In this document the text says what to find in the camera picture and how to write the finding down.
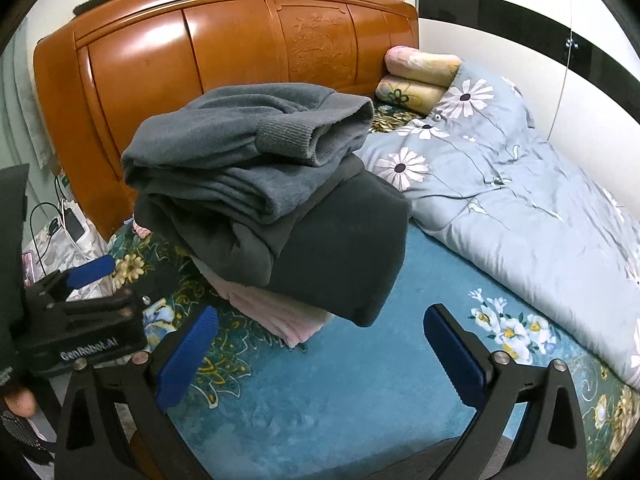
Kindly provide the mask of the left hand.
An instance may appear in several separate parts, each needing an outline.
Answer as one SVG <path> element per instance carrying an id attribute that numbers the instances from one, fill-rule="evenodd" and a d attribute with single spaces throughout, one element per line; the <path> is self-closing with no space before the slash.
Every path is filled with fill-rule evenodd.
<path id="1" fill-rule="evenodd" d="M 14 415 L 24 418 L 34 416 L 37 411 L 35 396 L 22 387 L 8 390 L 4 395 L 4 403 Z"/>

